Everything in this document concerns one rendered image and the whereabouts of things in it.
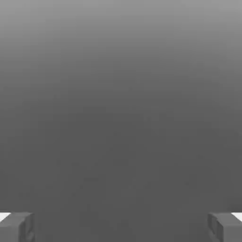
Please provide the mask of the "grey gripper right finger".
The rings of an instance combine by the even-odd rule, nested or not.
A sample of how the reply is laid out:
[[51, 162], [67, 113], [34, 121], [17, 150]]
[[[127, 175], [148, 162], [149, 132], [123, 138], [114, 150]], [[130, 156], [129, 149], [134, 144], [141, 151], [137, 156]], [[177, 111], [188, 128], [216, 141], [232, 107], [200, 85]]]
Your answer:
[[242, 212], [209, 213], [207, 227], [212, 242], [242, 242]]

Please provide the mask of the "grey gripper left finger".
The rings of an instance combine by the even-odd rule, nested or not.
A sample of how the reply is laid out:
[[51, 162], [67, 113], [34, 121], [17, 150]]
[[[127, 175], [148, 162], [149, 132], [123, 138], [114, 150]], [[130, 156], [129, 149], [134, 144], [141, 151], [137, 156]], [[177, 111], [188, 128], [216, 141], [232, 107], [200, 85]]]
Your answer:
[[0, 242], [35, 242], [34, 213], [0, 212]]

